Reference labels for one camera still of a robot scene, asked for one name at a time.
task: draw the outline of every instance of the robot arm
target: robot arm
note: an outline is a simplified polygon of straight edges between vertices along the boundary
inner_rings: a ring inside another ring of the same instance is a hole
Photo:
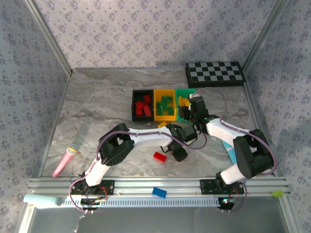
[[[273,167],[274,162],[271,154],[260,142],[240,132],[240,129],[233,125],[225,123],[232,129],[225,127],[223,125],[224,121],[220,121],[218,116],[209,115],[201,96],[190,95],[189,100],[189,112],[186,113],[189,120],[202,132],[229,143],[235,149],[237,163],[216,174],[216,183],[219,189],[245,178],[251,179]],[[125,124],[119,124],[101,137],[99,142],[101,143],[104,137],[114,131],[127,132],[127,134],[113,135],[102,143],[98,158],[93,161],[90,168],[85,172],[87,175],[86,185],[89,187],[100,184],[109,167],[122,162],[135,147],[166,146],[174,158],[181,162],[188,154],[179,143],[172,140],[171,136],[182,142],[191,142],[197,138],[197,133],[192,126],[181,128],[169,124],[159,129],[135,130],[128,129]],[[250,132],[267,143],[260,130],[242,131]]]
[[[216,174],[216,182],[220,189],[245,178],[251,179],[274,166],[272,155],[267,148],[245,134],[249,132],[268,144],[262,131],[240,129],[220,120],[218,116],[209,115],[204,100],[199,95],[190,95],[189,101],[188,115],[198,129],[229,143],[235,150],[237,163]]]
[[[122,162],[133,148],[149,146],[168,147],[175,160],[181,162],[188,154],[183,146],[173,141],[171,137],[173,136],[185,143],[197,139],[197,133],[192,126],[182,128],[169,124],[158,129],[135,130],[127,128],[125,124],[119,124],[101,137],[99,142],[116,131],[128,132],[128,134],[118,133],[103,142],[98,157],[94,159],[89,169],[85,171],[87,186],[99,185],[109,168]]]

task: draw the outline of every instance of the red block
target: red block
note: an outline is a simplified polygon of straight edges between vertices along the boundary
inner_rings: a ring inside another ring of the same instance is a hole
[[[135,103],[137,109],[142,109],[142,108],[144,107],[143,104],[144,104],[144,102],[141,102],[141,101],[137,101],[137,102]]]
[[[151,98],[150,98],[150,95],[146,95],[146,96],[144,96],[144,100],[145,100],[145,103],[146,103],[146,104],[151,103]]]
[[[137,109],[142,109],[144,106],[148,106],[148,104],[146,104],[145,102],[142,102],[142,101],[137,101],[135,103],[135,105],[136,105]]]
[[[136,109],[136,115],[138,116],[138,117],[141,117],[142,116],[142,109],[140,108],[140,109]]]
[[[164,154],[161,154],[161,153],[159,153],[159,152],[156,152],[156,153],[154,154],[154,159],[157,159],[158,161],[165,163],[165,161],[166,161],[166,159],[167,159],[167,156],[164,155]]]
[[[144,107],[144,112],[146,117],[151,117],[151,111],[148,105]]]

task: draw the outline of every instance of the checkerboard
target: checkerboard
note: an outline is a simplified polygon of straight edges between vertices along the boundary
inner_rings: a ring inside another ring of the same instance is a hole
[[[245,77],[239,62],[186,63],[189,88],[243,86]]]

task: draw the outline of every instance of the yellow tray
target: yellow tray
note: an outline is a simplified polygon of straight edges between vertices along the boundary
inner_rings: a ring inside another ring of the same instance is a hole
[[[173,98],[172,103],[168,104],[168,107],[173,107],[174,115],[167,115],[167,112],[164,112],[163,116],[157,115],[156,112],[156,103],[162,101],[162,96],[170,96]],[[176,107],[176,96],[174,89],[154,89],[154,115],[155,121],[175,121],[177,118],[177,107]]]

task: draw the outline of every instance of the floral wallpaper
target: floral wallpaper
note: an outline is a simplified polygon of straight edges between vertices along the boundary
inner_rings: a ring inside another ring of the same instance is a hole
[[[77,67],[243,64],[274,0],[35,0]]]
[[[247,77],[260,118],[311,232],[311,2],[285,8]]]
[[[66,75],[22,0],[0,1],[0,232],[36,176]]]

